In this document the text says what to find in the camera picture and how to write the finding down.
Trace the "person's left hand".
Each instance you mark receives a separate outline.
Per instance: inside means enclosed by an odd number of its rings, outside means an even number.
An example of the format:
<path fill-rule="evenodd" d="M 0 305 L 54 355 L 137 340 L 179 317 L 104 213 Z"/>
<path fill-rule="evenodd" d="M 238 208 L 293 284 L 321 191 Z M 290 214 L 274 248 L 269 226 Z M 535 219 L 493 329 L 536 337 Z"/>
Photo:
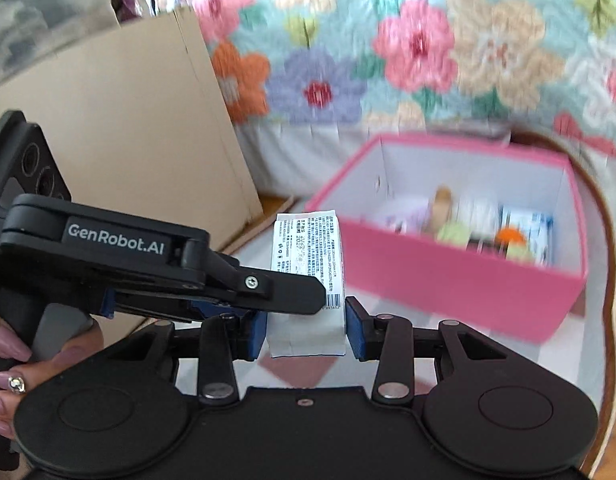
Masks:
<path fill-rule="evenodd" d="M 102 330 L 94 321 L 86 332 L 67 341 L 53 359 L 29 363 L 31 350 L 0 318 L 0 358 L 18 362 L 10 370 L 0 372 L 0 436 L 9 440 L 14 438 L 14 414 L 26 393 L 90 358 L 103 349 L 103 344 Z"/>

